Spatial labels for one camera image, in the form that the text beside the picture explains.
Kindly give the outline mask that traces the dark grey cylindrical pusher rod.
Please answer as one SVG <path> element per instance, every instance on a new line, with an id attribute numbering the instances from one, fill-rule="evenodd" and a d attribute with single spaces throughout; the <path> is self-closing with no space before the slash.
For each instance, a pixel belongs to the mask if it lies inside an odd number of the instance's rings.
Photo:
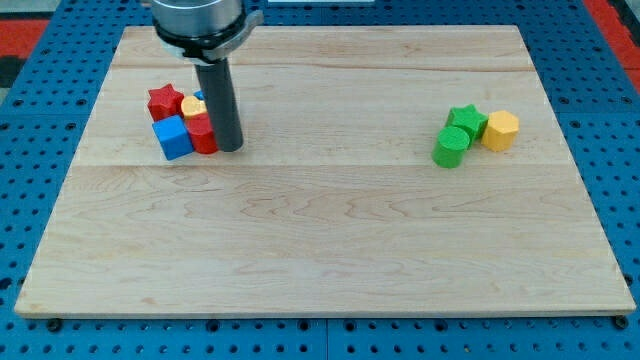
<path id="1" fill-rule="evenodd" d="M 239 150 L 244 136 L 228 59 L 195 68 L 218 149 Z"/>

